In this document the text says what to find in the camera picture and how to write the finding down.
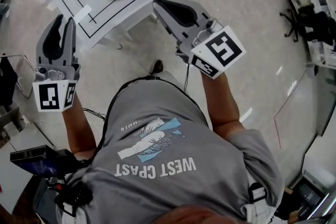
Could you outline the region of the black body-worn monitor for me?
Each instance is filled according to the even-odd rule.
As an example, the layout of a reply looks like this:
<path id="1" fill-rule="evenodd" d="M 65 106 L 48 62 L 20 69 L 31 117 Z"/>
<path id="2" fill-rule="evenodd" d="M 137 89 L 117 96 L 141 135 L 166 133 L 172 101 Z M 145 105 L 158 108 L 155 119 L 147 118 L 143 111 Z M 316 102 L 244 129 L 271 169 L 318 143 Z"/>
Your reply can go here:
<path id="1" fill-rule="evenodd" d="M 61 178 L 82 168 L 82 163 L 68 150 L 54 150 L 47 145 L 10 153 L 10 162 L 43 178 Z"/>

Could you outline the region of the grey desk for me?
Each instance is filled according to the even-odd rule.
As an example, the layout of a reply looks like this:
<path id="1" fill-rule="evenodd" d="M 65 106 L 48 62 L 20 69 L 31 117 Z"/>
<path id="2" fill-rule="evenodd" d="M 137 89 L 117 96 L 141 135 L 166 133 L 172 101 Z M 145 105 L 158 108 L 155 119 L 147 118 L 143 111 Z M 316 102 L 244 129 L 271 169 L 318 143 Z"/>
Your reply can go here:
<path id="1" fill-rule="evenodd" d="M 32 174 L 10 162 L 14 148 L 7 143 L 0 149 L 0 205 L 10 214 Z"/>

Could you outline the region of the person's right forearm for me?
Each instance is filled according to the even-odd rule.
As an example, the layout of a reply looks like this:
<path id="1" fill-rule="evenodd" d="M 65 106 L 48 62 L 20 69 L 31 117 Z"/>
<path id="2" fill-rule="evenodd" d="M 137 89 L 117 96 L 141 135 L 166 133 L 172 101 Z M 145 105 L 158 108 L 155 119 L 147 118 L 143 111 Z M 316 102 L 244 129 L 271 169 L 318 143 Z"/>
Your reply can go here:
<path id="1" fill-rule="evenodd" d="M 225 73 L 216 79 L 201 74 L 208 115 L 213 131 L 225 140 L 245 128 L 240 122 L 238 105 L 232 95 Z"/>

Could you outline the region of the black office chair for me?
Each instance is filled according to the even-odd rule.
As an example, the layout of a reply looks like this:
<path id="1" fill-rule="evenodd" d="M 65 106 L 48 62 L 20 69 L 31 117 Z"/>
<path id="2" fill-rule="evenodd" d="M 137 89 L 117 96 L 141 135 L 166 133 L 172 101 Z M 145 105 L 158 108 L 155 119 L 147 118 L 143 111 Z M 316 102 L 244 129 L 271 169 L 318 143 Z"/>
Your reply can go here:
<path id="1" fill-rule="evenodd" d="M 325 12 L 298 13 L 295 14 L 291 9 L 286 9 L 284 17 L 290 24 L 290 30 L 284 34 L 286 38 L 294 34 L 293 41 L 298 42 L 300 35 L 305 41 L 319 41 L 329 46 L 334 46 L 336 42 L 336 20 L 329 17 Z"/>

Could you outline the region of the person's left forearm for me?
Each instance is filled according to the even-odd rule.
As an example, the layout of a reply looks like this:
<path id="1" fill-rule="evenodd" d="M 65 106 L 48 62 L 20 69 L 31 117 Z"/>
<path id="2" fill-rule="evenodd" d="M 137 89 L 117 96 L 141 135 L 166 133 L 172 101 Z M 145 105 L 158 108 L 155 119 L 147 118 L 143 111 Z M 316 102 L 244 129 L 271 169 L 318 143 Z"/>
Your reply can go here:
<path id="1" fill-rule="evenodd" d="M 93 157 L 97 145 L 77 94 L 72 107 L 62 112 L 70 151 L 80 159 Z"/>

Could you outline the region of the person's grey printed t-shirt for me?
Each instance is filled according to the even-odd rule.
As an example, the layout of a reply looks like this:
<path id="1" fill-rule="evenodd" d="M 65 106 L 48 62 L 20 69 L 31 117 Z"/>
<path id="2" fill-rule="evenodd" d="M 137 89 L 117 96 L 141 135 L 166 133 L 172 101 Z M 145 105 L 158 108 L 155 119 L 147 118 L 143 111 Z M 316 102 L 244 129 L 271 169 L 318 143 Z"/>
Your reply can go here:
<path id="1" fill-rule="evenodd" d="M 245 220 L 249 177 L 265 189 L 267 205 L 280 204 L 284 181 L 258 130 L 225 140 L 180 88 L 143 79 L 117 94 L 101 149 L 66 181 L 92 191 L 82 208 L 87 224 L 150 224 L 182 205 Z"/>

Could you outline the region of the black chair with metal frame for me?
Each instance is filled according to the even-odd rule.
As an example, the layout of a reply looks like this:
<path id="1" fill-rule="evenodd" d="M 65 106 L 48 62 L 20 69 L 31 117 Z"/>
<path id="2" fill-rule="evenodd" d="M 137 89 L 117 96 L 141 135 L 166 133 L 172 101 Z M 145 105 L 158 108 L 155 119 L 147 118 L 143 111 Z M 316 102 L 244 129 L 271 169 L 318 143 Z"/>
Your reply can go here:
<path id="1" fill-rule="evenodd" d="M 22 58 L 28 63 L 32 71 L 35 71 L 35 68 L 25 55 L 0 55 L 0 106 L 12 105 L 16 86 L 26 99 L 29 99 L 33 92 L 33 87 L 30 87 L 29 92 L 25 92 L 19 83 L 18 75 L 9 61 L 9 58 L 12 57 Z"/>

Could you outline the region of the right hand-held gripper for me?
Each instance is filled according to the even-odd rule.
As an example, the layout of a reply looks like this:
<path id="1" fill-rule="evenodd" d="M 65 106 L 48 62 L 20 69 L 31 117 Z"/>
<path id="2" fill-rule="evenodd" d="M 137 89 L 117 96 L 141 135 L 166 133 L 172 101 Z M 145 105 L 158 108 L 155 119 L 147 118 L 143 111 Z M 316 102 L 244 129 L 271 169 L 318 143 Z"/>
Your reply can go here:
<path id="1" fill-rule="evenodd" d="M 154 13 L 177 40 L 176 55 L 212 79 L 237 62 L 246 50 L 230 26 L 206 29 L 209 13 L 192 0 L 154 0 Z"/>

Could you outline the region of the black monitor mount clamp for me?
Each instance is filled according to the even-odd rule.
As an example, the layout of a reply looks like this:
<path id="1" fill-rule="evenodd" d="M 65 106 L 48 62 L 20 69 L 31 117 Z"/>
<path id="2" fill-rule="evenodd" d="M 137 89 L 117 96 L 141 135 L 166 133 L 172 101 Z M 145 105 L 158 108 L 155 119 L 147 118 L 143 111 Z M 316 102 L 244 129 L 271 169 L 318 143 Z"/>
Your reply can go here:
<path id="1" fill-rule="evenodd" d="M 76 173 L 78 169 L 70 169 L 59 173 L 46 173 L 43 178 L 46 180 L 47 189 L 56 192 L 54 203 L 65 214 L 76 217 L 79 208 L 89 204 L 93 199 L 92 191 L 78 180 L 71 183 L 69 176 Z"/>

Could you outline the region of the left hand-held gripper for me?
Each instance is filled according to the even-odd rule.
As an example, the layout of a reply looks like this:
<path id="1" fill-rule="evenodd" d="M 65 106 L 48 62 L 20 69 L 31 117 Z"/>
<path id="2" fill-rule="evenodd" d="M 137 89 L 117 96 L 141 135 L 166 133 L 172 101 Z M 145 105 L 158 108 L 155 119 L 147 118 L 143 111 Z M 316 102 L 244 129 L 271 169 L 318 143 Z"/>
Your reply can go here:
<path id="1" fill-rule="evenodd" d="M 80 71 L 76 22 L 69 17 L 61 33 L 63 17 L 60 14 L 48 24 L 36 45 L 33 91 L 39 112 L 63 112 L 73 104 Z"/>

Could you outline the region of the person's dark shoe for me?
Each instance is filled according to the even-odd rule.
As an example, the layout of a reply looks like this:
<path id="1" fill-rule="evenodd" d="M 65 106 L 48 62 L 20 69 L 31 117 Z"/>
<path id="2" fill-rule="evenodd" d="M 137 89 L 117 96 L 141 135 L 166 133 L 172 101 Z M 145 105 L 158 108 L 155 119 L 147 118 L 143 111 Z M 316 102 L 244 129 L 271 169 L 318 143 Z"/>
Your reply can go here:
<path id="1" fill-rule="evenodd" d="M 160 60 L 160 59 L 155 60 L 152 67 L 151 67 L 149 75 L 154 75 L 154 74 L 157 74 L 157 73 L 161 73 L 161 72 L 163 72 L 163 70 L 164 70 L 163 61 Z"/>

